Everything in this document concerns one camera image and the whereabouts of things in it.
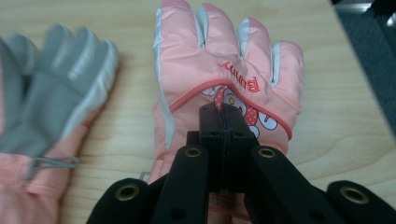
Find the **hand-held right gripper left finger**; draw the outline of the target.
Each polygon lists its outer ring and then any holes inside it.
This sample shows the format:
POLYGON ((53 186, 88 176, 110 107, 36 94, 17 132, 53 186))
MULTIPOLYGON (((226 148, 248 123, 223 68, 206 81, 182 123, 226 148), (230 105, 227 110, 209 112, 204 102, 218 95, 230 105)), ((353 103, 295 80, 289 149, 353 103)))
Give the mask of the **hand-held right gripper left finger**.
POLYGON ((223 179, 224 133, 220 112, 214 103, 199 108, 199 130, 188 131, 186 143, 208 152, 208 190, 219 192, 223 179))

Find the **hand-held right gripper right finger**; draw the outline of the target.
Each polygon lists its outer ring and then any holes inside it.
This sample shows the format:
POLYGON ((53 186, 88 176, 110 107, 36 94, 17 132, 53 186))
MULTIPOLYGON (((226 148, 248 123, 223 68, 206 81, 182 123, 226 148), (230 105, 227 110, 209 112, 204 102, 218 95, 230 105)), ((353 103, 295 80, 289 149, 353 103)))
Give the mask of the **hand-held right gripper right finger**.
POLYGON ((228 191, 244 192, 248 182, 249 151, 258 145, 239 108, 222 107, 225 129, 224 183, 228 191))

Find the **pink glove with cartoon print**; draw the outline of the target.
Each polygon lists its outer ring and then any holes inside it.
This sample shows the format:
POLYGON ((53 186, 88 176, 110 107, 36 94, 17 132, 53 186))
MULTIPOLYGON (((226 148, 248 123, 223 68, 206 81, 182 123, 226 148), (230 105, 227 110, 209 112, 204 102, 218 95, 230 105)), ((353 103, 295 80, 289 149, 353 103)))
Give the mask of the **pink glove with cartoon print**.
POLYGON ((153 108, 155 159, 149 179, 166 175, 199 109, 232 105, 262 145, 289 149, 301 112, 304 57, 289 41, 270 42, 253 18, 234 26, 210 4, 191 11, 186 0, 163 0, 156 13, 155 73, 160 98, 153 108))

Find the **pink glove with grey palm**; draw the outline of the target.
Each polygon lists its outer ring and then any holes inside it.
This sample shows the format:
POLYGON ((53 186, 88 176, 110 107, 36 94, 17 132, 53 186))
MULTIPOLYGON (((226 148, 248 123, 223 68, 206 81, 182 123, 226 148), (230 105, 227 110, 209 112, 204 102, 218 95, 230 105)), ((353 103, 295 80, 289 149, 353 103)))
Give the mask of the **pink glove with grey palm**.
POLYGON ((0 224, 57 224, 78 151, 112 89, 119 54, 56 24, 43 48, 0 38, 0 224))

